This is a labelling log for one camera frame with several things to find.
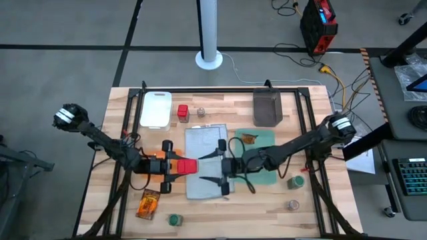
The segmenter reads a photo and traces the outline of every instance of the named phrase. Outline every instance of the table leg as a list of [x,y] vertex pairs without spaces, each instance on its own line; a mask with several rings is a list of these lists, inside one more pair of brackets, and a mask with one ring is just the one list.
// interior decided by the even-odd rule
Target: table leg
[[393,212],[399,213],[399,209],[396,204],[396,201],[394,200],[394,194],[390,184],[386,184],[386,191],[387,191],[388,199],[390,200],[390,206],[392,207]]
[[356,142],[348,145],[343,149],[344,159],[350,160],[353,157],[357,157],[363,152],[377,146],[384,139],[392,139],[393,134],[388,123],[381,125],[381,127],[373,130],[363,138]]

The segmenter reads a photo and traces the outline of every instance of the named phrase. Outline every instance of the green lid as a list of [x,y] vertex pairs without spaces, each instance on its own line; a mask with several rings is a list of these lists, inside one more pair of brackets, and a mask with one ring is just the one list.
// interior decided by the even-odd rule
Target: green lid
[[296,176],[296,177],[294,178],[294,181],[295,181],[295,184],[296,184],[296,185],[299,185],[299,186],[304,185],[304,178],[303,178],[303,177],[301,177],[301,176]]
[[169,216],[169,225],[171,226],[179,226],[182,224],[182,216],[177,214],[171,214]]

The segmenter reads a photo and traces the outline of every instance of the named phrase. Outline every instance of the green cap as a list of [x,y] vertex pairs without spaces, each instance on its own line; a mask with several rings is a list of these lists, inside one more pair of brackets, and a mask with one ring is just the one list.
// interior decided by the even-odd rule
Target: green cap
[[304,186],[304,178],[302,176],[292,177],[288,180],[289,189],[299,189]]
[[169,216],[169,225],[171,226],[180,226],[182,224],[183,217],[178,214],[171,214]]

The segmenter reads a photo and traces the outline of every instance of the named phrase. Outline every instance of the computer monitor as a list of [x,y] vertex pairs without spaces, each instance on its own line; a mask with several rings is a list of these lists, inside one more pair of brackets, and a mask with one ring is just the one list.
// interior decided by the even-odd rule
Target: computer monitor
[[420,77],[415,82],[409,84],[406,87],[406,90],[407,91],[417,91],[417,92],[427,93],[427,74]]

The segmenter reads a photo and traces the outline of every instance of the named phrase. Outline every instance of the green mat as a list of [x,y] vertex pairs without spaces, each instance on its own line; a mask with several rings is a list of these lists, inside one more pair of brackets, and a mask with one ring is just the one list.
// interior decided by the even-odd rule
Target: green mat
[[[242,137],[242,133],[257,135],[254,144],[245,144],[246,150],[274,145],[274,132],[271,130],[238,129],[235,137]],[[236,157],[241,157],[243,153],[242,145],[236,140],[233,141],[235,141],[233,153]],[[258,185],[271,185],[278,181],[276,171],[266,171],[265,169],[262,169],[259,173],[248,174],[248,179],[252,184]],[[235,178],[234,181],[245,183],[243,179],[239,178]]]

